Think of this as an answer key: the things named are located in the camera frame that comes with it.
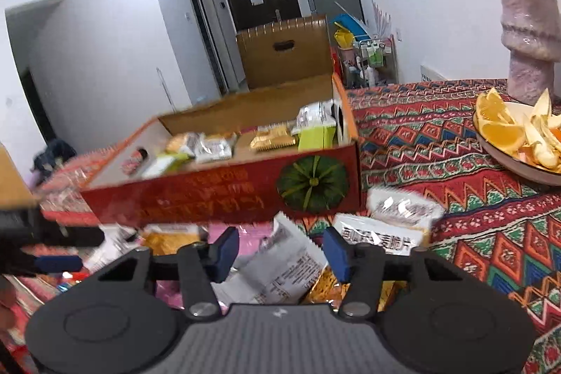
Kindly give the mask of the green long snack pack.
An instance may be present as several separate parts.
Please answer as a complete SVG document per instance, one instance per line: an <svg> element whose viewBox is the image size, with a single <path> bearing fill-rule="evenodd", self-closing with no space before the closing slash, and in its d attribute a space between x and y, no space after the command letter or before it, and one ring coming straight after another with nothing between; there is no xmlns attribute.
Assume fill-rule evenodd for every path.
<svg viewBox="0 0 561 374"><path fill-rule="evenodd" d="M336 131L336 126L331 124L303 128L299 132L299 151L332 148Z"/></svg>

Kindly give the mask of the patterned red tablecloth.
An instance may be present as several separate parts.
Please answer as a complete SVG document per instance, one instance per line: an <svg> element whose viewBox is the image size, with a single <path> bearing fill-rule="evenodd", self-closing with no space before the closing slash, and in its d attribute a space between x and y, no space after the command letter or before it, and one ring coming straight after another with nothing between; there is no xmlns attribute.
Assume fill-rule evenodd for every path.
<svg viewBox="0 0 561 374"><path fill-rule="evenodd" d="M346 91L367 190L419 193L444 216L431 247L385 256L408 290L374 319L325 305L236 305L190 320L150 292L147 255L41 308L28 348L48 373L556 373L560 369L560 193L517 177L474 128L477 95L501 80ZM44 218L104 223L84 213Z"/></svg>

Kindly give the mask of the oat crisp snack packet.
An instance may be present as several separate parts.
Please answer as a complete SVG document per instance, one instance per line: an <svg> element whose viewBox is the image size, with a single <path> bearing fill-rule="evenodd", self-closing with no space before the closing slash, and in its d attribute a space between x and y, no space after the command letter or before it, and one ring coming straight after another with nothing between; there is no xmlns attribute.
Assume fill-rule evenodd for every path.
<svg viewBox="0 0 561 374"><path fill-rule="evenodd" d="M384 248L387 254L408 256L414 248L428 243L431 223L425 219L412 225L338 213L333 227L349 244L373 244Z"/></svg>

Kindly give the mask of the metal storage rack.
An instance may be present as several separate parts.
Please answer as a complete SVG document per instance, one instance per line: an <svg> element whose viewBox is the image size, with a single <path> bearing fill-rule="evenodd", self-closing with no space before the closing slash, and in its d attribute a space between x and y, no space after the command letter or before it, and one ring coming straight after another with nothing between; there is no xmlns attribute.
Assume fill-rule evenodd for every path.
<svg viewBox="0 0 561 374"><path fill-rule="evenodd" d="M398 82L394 38L362 40L351 47L338 47L343 84L347 89L360 89Z"/></svg>

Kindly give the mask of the yellow thermos jug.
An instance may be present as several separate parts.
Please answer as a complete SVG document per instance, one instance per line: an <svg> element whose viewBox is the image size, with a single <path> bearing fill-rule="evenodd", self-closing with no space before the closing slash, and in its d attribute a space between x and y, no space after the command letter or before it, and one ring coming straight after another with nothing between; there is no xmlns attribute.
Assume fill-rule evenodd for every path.
<svg viewBox="0 0 561 374"><path fill-rule="evenodd" d="M37 205L37 199L17 171L4 145L0 145L0 209L14 210Z"/></svg>

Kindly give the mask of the red cardboard snack box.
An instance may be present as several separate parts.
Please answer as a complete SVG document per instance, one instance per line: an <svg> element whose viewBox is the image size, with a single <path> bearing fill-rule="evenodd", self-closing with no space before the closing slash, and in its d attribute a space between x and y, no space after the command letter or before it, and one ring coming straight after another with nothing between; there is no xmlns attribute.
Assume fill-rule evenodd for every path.
<svg viewBox="0 0 561 374"><path fill-rule="evenodd" d="M257 152L259 128L295 121L299 109L331 101L337 131L330 148L297 146ZM159 177L129 175L124 164L143 149L148 168L178 134L236 135L233 156L189 159ZM276 213L295 218L348 213L362 206L358 129L337 75L231 94L219 101L152 118L130 135L80 190L104 224L262 222Z"/></svg>

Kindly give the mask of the white wall panel board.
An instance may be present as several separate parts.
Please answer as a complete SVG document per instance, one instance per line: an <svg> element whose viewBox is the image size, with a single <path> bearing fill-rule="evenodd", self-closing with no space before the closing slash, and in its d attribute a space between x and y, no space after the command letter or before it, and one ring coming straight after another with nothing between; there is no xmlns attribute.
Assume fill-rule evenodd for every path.
<svg viewBox="0 0 561 374"><path fill-rule="evenodd" d="M448 80L447 77L432 69L430 66L426 66L426 64L420 66L420 75L423 82L441 82Z"/></svg>

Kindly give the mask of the brown wooden chair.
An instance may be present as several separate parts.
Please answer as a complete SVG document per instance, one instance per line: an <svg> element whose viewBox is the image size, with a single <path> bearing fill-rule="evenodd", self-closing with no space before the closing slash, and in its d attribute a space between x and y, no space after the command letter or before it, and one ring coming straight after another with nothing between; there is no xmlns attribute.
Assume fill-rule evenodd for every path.
<svg viewBox="0 0 561 374"><path fill-rule="evenodd" d="M251 27L239 32L236 41L251 90L333 72L323 15Z"/></svg>

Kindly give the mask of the white grey snack packet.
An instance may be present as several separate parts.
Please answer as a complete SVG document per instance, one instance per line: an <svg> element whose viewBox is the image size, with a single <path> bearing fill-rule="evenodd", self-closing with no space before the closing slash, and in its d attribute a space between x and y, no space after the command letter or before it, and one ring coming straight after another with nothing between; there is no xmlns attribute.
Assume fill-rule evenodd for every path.
<svg viewBox="0 0 561 374"><path fill-rule="evenodd" d="M212 288L224 307L296 304L326 266L322 249L285 213L277 213L266 242Z"/></svg>

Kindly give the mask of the plate of orange peels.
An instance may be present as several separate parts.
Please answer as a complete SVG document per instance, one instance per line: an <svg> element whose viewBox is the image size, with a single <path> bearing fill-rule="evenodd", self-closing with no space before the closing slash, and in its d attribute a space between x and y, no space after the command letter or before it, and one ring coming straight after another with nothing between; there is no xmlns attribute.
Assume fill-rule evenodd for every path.
<svg viewBox="0 0 561 374"><path fill-rule="evenodd" d="M506 102L495 88L478 95L474 128L483 149L500 165L539 184L560 185L560 117L549 91L533 106Z"/></svg>

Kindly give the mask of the golden cracker snack packet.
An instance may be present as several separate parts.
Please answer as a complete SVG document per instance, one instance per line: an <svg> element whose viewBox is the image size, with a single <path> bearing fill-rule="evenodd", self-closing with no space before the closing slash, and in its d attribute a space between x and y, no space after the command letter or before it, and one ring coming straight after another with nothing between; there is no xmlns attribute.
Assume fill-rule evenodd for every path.
<svg viewBox="0 0 561 374"><path fill-rule="evenodd" d="M296 146L297 143L297 138L291 134L288 126L281 124L258 131L250 141L250 148L255 151L269 151Z"/></svg>

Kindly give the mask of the pink ceramic vase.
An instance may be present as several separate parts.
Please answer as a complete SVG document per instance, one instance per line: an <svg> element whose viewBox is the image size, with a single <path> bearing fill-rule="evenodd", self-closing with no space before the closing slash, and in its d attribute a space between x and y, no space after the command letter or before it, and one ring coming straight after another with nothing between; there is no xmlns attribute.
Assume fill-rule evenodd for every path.
<svg viewBox="0 0 561 374"><path fill-rule="evenodd" d="M554 66L560 62L557 0L500 0L501 43L510 51L507 91L518 102L553 94Z"/></svg>

